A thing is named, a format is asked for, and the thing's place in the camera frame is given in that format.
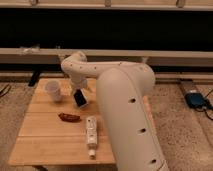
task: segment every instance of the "white cup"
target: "white cup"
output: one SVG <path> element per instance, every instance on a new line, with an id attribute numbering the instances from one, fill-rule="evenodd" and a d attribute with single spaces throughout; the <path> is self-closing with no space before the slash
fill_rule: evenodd
<path id="1" fill-rule="evenodd" d="M 62 99 L 60 84 L 57 80 L 48 81 L 44 87 L 47 94 L 50 95 L 54 102 L 60 102 Z"/>

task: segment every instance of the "brown sausage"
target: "brown sausage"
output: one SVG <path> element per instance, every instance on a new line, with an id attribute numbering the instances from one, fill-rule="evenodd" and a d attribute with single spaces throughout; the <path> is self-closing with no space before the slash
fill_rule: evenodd
<path id="1" fill-rule="evenodd" d="M 66 122 L 78 122 L 78 121 L 80 121 L 80 116 L 78 116 L 78 115 L 60 113 L 58 116 L 60 117 L 60 119 L 62 121 L 66 121 Z"/>

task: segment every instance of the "speckled floor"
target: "speckled floor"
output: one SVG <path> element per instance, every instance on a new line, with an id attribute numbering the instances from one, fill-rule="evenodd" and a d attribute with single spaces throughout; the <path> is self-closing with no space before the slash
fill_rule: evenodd
<path id="1" fill-rule="evenodd" d="M 0 171 L 33 171 L 10 167 L 7 160 L 34 92 L 27 82 L 10 81 L 12 89 L 0 98 Z M 5 85 L 0 80 L 0 88 Z M 213 85 L 198 85 L 206 94 Z M 189 109 L 177 84 L 157 84 L 149 95 L 157 134 L 171 171 L 213 171 L 213 121 Z M 213 103 L 213 94 L 209 96 Z M 48 167 L 50 171 L 115 171 L 114 166 Z"/>

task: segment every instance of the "cable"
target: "cable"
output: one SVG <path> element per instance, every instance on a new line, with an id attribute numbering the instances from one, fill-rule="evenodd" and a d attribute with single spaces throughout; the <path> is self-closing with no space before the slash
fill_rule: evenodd
<path id="1" fill-rule="evenodd" d="M 207 110 L 204 110 L 204 113 L 206 114 L 207 118 L 213 121 L 213 118 L 209 115 Z"/>
<path id="2" fill-rule="evenodd" d="M 213 92 L 213 89 L 207 93 L 207 95 L 205 96 L 205 98 L 207 98 L 211 93 Z"/>
<path id="3" fill-rule="evenodd" d="M 211 105 L 209 99 L 207 99 L 207 97 L 213 92 L 213 89 L 207 93 L 207 95 L 205 96 L 205 102 L 206 102 L 206 105 L 203 106 L 202 108 L 195 108 L 195 111 L 197 112 L 204 112 L 206 117 L 208 119 L 210 119 L 211 121 L 213 121 L 213 117 L 211 117 L 208 113 L 208 110 L 211 110 L 213 111 L 213 106 Z"/>
<path id="4" fill-rule="evenodd" d="M 5 96 L 7 93 L 9 93 L 11 89 L 11 85 L 7 84 L 6 86 L 4 86 L 1 90 L 0 90 L 0 98 Z"/>

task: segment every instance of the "wooden tabletop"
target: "wooden tabletop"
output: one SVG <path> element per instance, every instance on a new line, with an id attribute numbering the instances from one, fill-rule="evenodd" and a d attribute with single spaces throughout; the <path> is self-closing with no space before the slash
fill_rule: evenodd
<path id="1" fill-rule="evenodd" d="M 9 164 L 18 165 L 78 165 L 115 163 L 107 131 L 96 103 L 95 80 L 89 79 L 93 93 L 83 91 L 88 105 L 78 108 L 70 96 L 68 79 L 57 79 L 61 84 L 63 100 L 55 103 L 44 92 L 50 79 L 41 79 L 35 90 L 22 127 L 11 153 Z M 150 113 L 147 98 L 145 105 Z M 63 122 L 58 114 L 81 116 L 81 122 Z M 85 141 L 85 118 L 94 115 L 98 120 L 98 149 L 96 159 L 88 156 Z"/>

